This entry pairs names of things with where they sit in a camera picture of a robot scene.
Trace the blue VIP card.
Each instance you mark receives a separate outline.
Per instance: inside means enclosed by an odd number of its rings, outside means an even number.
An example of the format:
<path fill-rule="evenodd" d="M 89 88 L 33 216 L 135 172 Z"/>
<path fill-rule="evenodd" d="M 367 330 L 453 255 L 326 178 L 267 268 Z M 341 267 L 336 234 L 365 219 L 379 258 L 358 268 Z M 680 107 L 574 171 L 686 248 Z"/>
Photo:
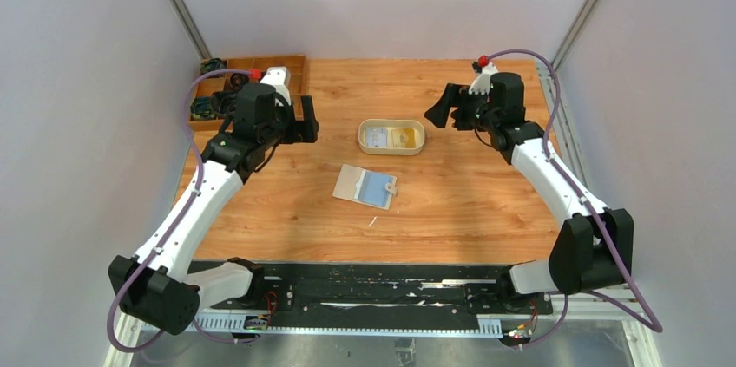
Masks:
<path fill-rule="evenodd" d="M 354 199 L 361 204 L 386 208 L 393 195 L 394 177 L 372 171 L 362 171 L 356 184 Z"/>

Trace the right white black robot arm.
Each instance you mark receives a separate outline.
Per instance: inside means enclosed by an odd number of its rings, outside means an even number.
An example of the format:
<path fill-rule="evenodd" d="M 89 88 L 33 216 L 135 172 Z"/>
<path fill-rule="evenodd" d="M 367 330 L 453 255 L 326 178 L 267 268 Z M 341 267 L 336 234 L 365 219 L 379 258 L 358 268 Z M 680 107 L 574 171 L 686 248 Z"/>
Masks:
<path fill-rule="evenodd" d="M 525 87 L 514 73 L 479 74 L 470 85 L 449 83 L 424 116 L 437 128 L 485 133 L 522 174 L 559 226 L 550 255 L 511 266 L 495 290 L 506 312 L 541 292 L 576 294 L 621 285 L 631 268 L 634 221 L 597 199 L 557 159 L 542 127 L 526 118 Z"/>

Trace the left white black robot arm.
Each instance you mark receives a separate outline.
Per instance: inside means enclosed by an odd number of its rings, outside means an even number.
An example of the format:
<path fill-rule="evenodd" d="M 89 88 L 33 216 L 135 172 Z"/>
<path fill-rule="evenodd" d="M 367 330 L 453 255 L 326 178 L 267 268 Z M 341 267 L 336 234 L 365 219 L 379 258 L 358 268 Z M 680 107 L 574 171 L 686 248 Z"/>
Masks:
<path fill-rule="evenodd" d="M 290 95 L 273 84 L 252 83 L 238 92 L 233 112 L 200 152 L 193 178 L 170 214 L 133 256 L 110 263 L 115 311 L 178 335 L 201 310 L 222 301 L 234 298 L 246 309 L 264 302 L 260 265 L 230 258 L 200 272 L 189 267 L 224 206 L 277 147 L 317 141 L 312 97 L 300 95 L 299 106 L 300 118 Z"/>

